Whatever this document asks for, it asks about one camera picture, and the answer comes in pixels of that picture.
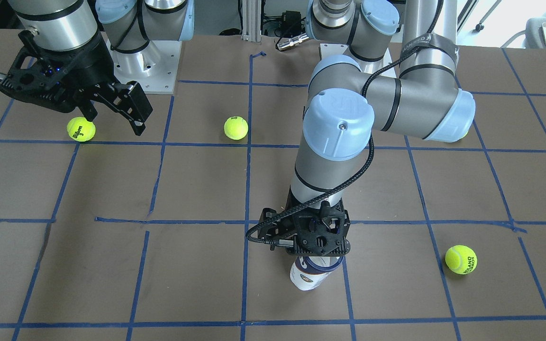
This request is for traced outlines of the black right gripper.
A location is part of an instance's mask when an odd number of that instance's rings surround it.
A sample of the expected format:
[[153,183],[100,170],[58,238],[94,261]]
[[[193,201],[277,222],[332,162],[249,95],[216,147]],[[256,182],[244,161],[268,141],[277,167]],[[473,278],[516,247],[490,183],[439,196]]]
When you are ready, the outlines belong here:
[[124,117],[136,136],[142,135],[153,108],[137,81],[117,82],[99,32],[85,45],[65,52],[39,47],[32,30],[18,36],[23,46],[9,70],[0,72],[1,93],[63,114],[78,108],[89,122],[98,115],[95,100]]

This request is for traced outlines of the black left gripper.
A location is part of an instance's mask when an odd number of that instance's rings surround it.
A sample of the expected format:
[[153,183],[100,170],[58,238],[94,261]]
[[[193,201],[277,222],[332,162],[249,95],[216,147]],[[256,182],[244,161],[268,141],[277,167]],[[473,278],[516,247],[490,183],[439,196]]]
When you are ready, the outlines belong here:
[[290,255],[307,257],[342,257],[351,250],[347,233],[351,225],[340,199],[332,206],[326,199],[316,207],[306,207],[292,215],[266,223],[278,213],[272,208],[262,210],[258,240],[271,251],[284,249]]

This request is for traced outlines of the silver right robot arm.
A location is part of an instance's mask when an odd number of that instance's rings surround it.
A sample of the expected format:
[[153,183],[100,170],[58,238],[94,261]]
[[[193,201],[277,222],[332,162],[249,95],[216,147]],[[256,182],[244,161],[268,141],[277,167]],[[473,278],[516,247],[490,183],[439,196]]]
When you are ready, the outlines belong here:
[[92,122],[102,103],[140,136],[153,108],[142,79],[170,76],[171,54],[156,41],[191,40],[192,0],[11,0],[24,30],[22,48],[0,92],[61,112],[76,109]]

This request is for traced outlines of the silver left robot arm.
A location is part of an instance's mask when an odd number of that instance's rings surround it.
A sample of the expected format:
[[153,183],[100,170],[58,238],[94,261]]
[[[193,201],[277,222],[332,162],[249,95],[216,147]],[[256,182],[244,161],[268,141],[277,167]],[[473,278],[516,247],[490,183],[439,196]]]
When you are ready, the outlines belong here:
[[343,192],[371,165],[373,133],[457,142],[476,104],[455,82],[455,0],[408,0],[403,15],[387,0],[312,0],[306,33],[347,51],[310,76],[286,209],[264,209],[246,239],[340,257],[350,250]]

